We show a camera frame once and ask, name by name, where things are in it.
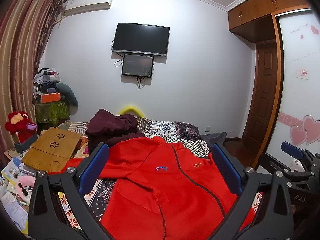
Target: flat screen tv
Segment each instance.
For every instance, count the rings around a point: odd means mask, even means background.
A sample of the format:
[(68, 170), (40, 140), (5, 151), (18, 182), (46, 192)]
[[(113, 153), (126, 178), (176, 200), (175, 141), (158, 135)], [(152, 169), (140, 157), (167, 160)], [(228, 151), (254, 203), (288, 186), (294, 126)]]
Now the flat screen tv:
[(139, 54), (124, 54), (122, 64), (122, 75), (151, 77), (153, 67), (153, 56)]
[(118, 23), (112, 51), (167, 56), (169, 27)]

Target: curtain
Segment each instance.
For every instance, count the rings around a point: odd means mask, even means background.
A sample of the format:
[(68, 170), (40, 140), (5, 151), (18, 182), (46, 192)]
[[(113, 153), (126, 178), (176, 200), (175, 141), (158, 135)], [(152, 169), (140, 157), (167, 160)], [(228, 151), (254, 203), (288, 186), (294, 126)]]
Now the curtain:
[(42, 49), (39, 44), (46, 45), (50, 23), (59, 14), (56, 1), (13, 0), (0, 20), (0, 166), (8, 161), (4, 151), (13, 147), (11, 135), (4, 128), (8, 114), (25, 111), (32, 122), (36, 121), (32, 104), (35, 62), (43, 54), (38, 55)]

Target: blue gripper pad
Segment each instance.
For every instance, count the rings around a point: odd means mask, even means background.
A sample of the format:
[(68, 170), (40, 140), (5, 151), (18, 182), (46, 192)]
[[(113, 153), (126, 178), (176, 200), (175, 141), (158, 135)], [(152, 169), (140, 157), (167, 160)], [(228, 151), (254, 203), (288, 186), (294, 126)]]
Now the blue gripper pad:
[(288, 142), (284, 142), (281, 144), (281, 150), (297, 160), (302, 159), (303, 154), (301, 150)]
[(90, 193), (108, 158), (109, 147), (103, 144), (80, 177), (79, 194), (81, 196)]
[[(229, 155), (228, 157), (224, 154), (221, 148), (223, 148), (225, 152)], [(212, 152), (212, 159), (214, 160), (214, 163), (219, 169), (230, 192), (233, 194), (236, 194), (237, 196), (240, 196), (243, 191), (242, 184), (243, 184), (244, 178), (241, 178), (239, 172), (234, 167), (234, 165), (232, 164), (229, 158), (232, 158), (233, 159), (232, 161), (235, 162), (235, 165), (239, 166), (238, 168), (240, 169), (240, 171), (243, 172), (244, 167), (238, 161), (238, 159), (232, 157), (220, 143), (213, 145), (211, 152)]]

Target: door frame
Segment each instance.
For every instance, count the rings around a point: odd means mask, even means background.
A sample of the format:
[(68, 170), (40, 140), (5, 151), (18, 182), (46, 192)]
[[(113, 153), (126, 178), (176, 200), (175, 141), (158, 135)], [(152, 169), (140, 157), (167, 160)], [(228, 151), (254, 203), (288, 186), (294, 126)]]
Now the door frame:
[(256, 67), (255, 67), (255, 72), (254, 72), (254, 85), (253, 85), (253, 91), (252, 91), (252, 97), (251, 97), (251, 104), (250, 104), (250, 109), (249, 109), (249, 114), (248, 114), (248, 118), (247, 118), (247, 122), (245, 124), (245, 128), (244, 128), (244, 132), (242, 135), (241, 140), (243, 139), (243, 137), (247, 134), (248, 131), (248, 126), (249, 123), (248, 121), (250, 120), (251, 116), (252, 116), (252, 111), (253, 111), (253, 103), (254, 100), (256, 98), (256, 91), (257, 91), (257, 85), (258, 85), (258, 49), (257, 49), (257, 45), (262, 45), (262, 44), (268, 44), (268, 43), (276, 43), (276, 40), (268, 40), (268, 41), (260, 41), (260, 42), (256, 42)]
[(283, 45), (282, 45), (282, 36), (280, 31), (279, 21), (276, 19), (276, 15), (281, 13), (286, 13), (295, 10), (307, 9), (309, 8), (308, 4), (294, 6), (286, 9), (282, 9), (276, 12), (271, 13), (273, 26), (276, 33), (276, 46), (277, 46), (277, 83), (276, 83), (276, 94), (275, 94), (275, 101), (273, 103), (272, 112), (269, 120), (269, 124), (267, 127), (266, 134), (264, 136), (263, 142), (259, 149), (259, 152), (254, 160), (252, 166), (255, 167), (258, 163), (260, 155), (267, 150), (269, 142), (271, 140), (273, 130), (276, 126), (276, 121), (278, 119), (280, 103), (281, 103), (281, 96), (282, 96), (282, 85), (283, 85), (283, 78), (284, 78), (284, 57), (283, 57)]

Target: blue embroidered logo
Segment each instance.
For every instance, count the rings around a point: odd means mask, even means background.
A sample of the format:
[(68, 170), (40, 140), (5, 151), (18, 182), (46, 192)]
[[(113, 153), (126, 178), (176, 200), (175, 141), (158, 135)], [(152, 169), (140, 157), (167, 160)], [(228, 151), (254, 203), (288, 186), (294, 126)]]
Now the blue embroidered logo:
[(161, 170), (161, 169), (163, 169), (163, 170), (166, 171), (168, 168), (167, 168), (167, 167), (164, 167), (164, 166), (156, 167), (156, 171), (159, 171), (159, 170)]

